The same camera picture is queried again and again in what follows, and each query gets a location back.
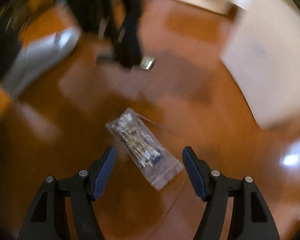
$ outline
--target glossy wooden surface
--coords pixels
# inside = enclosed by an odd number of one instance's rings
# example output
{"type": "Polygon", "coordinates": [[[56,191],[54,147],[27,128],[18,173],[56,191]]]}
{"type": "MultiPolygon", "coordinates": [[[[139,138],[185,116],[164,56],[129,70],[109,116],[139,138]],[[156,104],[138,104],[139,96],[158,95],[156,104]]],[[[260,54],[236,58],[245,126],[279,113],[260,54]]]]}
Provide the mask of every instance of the glossy wooden surface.
{"type": "MultiPolygon", "coordinates": [[[[56,7],[21,37],[26,43],[73,24],[69,11],[56,7]]],[[[229,19],[199,8],[145,0],[139,32],[145,54],[157,59],[151,72],[96,65],[96,55],[109,46],[85,34],[19,101],[0,90],[0,225],[16,236],[46,176],[72,176],[112,144],[118,158],[104,195],[94,203],[105,239],[192,239],[205,204],[186,172],[156,192],[106,130],[106,122],[132,107],[157,124],[145,122],[177,158],[190,145],[226,176],[253,177],[281,239],[290,239],[300,225],[300,139],[291,140],[299,129],[256,126],[219,61],[233,28],[229,19]]],[[[227,212],[222,239],[230,218],[227,212]]],[[[73,220],[69,225],[76,239],[73,220]]]]}

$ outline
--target silver screw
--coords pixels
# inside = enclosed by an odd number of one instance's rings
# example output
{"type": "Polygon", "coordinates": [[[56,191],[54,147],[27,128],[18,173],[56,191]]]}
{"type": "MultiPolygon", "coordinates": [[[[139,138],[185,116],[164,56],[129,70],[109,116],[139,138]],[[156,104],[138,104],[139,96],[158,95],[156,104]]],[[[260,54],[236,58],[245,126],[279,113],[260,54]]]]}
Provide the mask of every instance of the silver screw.
{"type": "Polygon", "coordinates": [[[52,182],[52,181],[53,181],[53,177],[52,177],[52,176],[48,176],[48,177],[46,178],[46,182],[50,183],[50,182],[52,182]]]}
{"type": "Polygon", "coordinates": [[[82,170],[79,172],[79,176],[84,177],[87,176],[88,172],[86,170],[82,170]]]}
{"type": "Polygon", "coordinates": [[[246,182],[251,183],[253,182],[253,179],[250,176],[247,176],[244,178],[246,180],[246,182]]]}
{"type": "Polygon", "coordinates": [[[220,176],[220,171],[213,170],[213,171],[211,171],[211,174],[212,174],[212,176],[218,177],[218,176],[220,176]]]}

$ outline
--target blue gripper pad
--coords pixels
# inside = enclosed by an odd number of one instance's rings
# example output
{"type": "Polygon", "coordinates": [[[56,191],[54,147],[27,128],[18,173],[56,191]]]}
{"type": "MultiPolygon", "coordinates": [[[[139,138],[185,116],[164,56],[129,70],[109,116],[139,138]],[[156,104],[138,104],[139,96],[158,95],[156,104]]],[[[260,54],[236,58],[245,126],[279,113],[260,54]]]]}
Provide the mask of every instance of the blue gripper pad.
{"type": "Polygon", "coordinates": [[[193,158],[198,159],[192,149],[188,149],[187,147],[184,148],[182,151],[182,161],[188,173],[194,192],[201,198],[201,200],[206,201],[208,195],[204,189],[204,179],[193,158]]]}
{"type": "Polygon", "coordinates": [[[115,163],[115,158],[116,158],[116,152],[114,147],[112,147],[108,155],[106,156],[106,159],[104,160],[94,180],[94,190],[91,194],[91,197],[93,198],[94,201],[96,201],[96,199],[100,197],[105,191],[107,182],[109,180],[112,168],[115,163]]]}

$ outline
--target plastic bag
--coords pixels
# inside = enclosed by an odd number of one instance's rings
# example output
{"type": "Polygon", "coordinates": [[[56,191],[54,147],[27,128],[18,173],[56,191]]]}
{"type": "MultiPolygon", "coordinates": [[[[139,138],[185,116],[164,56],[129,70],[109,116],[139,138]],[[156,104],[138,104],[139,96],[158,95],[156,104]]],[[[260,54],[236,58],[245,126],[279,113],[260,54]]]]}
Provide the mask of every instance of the plastic bag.
{"type": "Polygon", "coordinates": [[[162,189],[183,169],[180,161],[163,147],[131,108],[106,127],[124,143],[134,163],[156,190],[162,189]]]}

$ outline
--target bundle of cotton swabs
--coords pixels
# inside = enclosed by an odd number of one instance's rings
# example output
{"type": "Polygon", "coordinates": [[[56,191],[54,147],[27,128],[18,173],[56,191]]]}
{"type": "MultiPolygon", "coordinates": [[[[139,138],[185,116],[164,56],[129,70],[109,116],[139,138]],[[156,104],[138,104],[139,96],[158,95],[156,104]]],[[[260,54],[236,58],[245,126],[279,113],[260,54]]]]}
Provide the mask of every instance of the bundle of cotton swabs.
{"type": "Polygon", "coordinates": [[[130,113],[120,117],[117,124],[112,125],[112,129],[121,136],[140,167],[145,168],[147,165],[152,167],[160,159],[161,154],[144,142],[140,133],[142,129],[130,113]]]}

